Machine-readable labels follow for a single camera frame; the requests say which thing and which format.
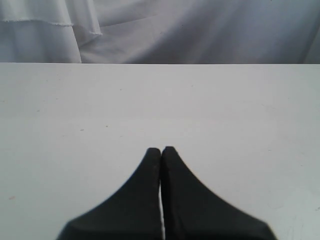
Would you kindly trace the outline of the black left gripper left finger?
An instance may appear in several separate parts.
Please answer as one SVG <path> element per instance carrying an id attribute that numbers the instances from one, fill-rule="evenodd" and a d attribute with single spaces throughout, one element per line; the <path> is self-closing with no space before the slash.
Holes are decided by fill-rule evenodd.
<path id="1" fill-rule="evenodd" d="M 161 151 L 148 148 L 131 177 L 100 205 L 70 220 L 59 240 L 161 240 Z"/>

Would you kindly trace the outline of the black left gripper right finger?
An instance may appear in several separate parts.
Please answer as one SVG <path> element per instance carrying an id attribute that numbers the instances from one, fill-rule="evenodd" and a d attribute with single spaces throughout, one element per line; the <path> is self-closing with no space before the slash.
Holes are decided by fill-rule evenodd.
<path id="1" fill-rule="evenodd" d="M 210 191 L 176 149 L 161 155 L 161 200 L 167 240 L 275 240 L 263 221 Z"/>

